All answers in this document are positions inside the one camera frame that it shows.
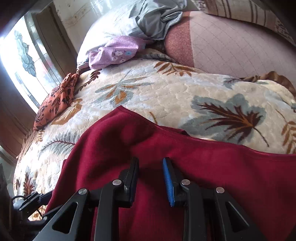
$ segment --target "wall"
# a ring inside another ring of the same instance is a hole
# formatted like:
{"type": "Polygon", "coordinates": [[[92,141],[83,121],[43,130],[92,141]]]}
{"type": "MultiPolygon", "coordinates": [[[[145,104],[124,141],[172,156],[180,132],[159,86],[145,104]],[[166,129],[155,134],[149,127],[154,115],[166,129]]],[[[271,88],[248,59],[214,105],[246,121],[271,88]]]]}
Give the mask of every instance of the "wall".
{"type": "Polygon", "coordinates": [[[95,3],[90,0],[54,0],[57,14],[77,52],[87,31],[101,16],[95,3]]]}
{"type": "Polygon", "coordinates": [[[0,163],[3,166],[4,176],[7,184],[13,183],[13,174],[15,172],[15,167],[9,165],[5,160],[2,159],[2,157],[0,157],[0,163]]]}
{"type": "MultiPolygon", "coordinates": [[[[91,25],[114,6],[127,0],[54,0],[54,5],[75,49],[80,46],[91,25]]],[[[187,0],[185,11],[197,8],[187,0]]]]}

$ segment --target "red cloth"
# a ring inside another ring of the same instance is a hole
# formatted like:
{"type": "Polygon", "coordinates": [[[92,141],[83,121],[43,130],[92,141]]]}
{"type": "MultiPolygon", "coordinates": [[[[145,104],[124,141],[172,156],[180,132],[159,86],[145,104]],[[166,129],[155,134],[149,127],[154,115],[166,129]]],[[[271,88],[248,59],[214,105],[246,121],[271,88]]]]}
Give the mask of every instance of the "red cloth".
{"type": "Polygon", "coordinates": [[[242,145],[212,142],[155,125],[118,107],[78,140],[53,192],[47,211],[78,189],[102,187],[139,158],[140,174],[131,209],[120,208],[120,240],[181,241],[183,209],[167,200],[162,159],[169,156],[206,188],[224,187],[268,240],[283,241],[296,221],[296,155],[268,154],[242,145]]]}

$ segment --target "stained glass window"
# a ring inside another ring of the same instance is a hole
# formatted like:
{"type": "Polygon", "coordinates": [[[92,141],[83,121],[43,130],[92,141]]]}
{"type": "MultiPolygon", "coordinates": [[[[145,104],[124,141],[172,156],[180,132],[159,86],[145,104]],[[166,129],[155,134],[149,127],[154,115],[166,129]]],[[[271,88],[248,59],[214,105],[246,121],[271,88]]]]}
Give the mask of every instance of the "stained glass window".
{"type": "Polygon", "coordinates": [[[35,112],[62,81],[30,13],[24,15],[2,41],[0,57],[14,85],[35,112]]]}

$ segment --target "brown fabric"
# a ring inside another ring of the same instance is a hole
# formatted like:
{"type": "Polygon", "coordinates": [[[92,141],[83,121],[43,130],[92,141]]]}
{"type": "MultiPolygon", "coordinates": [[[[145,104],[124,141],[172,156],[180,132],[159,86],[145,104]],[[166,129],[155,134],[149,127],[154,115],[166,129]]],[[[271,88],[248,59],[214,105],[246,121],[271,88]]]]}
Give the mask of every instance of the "brown fabric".
{"type": "Polygon", "coordinates": [[[189,15],[190,12],[184,12],[181,21],[170,28],[165,37],[165,49],[167,55],[178,63],[194,67],[189,15]]]}
{"type": "Polygon", "coordinates": [[[261,76],[255,75],[247,78],[241,78],[243,81],[247,82],[256,82],[257,80],[272,80],[274,82],[277,82],[278,84],[286,87],[294,96],[296,99],[296,90],[290,80],[288,80],[285,76],[283,75],[278,75],[277,72],[275,71],[270,71],[269,73],[263,74],[261,76]]]}
{"type": "MultiPolygon", "coordinates": [[[[296,49],[267,28],[234,19],[192,11],[189,17],[194,67],[206,73],[224,74],[236,78],[261,75],[276,71],[296,86],[296,49]]],[[[166,37],[170,57],[182,65],[188,64],[189,54],[175,46],[174,39],[181,36],[180,28],[172,28],[166,37]]]]}
{"type": "Polygon", "coordinates": [[[250,0],[192,0],[195,6],[207,14],[259,24],[278,33],[296,46],[285,26],[264,3],[250,0]]]}
{"type": "Polygon", "coordinates": [[[74,88],[78,79],[78,74],[68,74],[62,83],[48,94],[39,108],[35,122],[34,130],[40,130],[45,125],[62,113],[73,101],[74,88]]]}

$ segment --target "pillow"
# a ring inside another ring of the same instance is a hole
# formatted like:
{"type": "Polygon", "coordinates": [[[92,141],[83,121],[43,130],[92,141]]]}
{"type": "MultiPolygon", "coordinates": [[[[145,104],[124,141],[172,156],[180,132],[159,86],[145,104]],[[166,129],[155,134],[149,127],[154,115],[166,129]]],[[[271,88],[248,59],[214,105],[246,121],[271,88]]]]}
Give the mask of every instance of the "pillow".
{"type": "Polygon", "coordinates": [[[165,48],[180,64],[207,73],[243,78],[276,71],[296,86],[296,48],[259,25],[186,12],[169,30],[165,48]]]}
{"type": "Polygon", "coordinates": [[[89,53],[105,46],[114,37],[163,40],[169,27],[181,19],[184,7],[185,0],[125,1],[91,26],[78,53],[78,68],[87,67],[89,53]]]}
{"type": "Polygon", "coordinates": [[[287,29],[260,0],[191,0],[207,14],[259,24],[280,34],[296,46],[287,29]]]}
{"type": "Polygon", "coordinates": [[[72,103],[77,79],[77,74],[69,73],[59,86],[52,89],[39,108],[34,121],[35,131],[43,129],[72,103]]]}

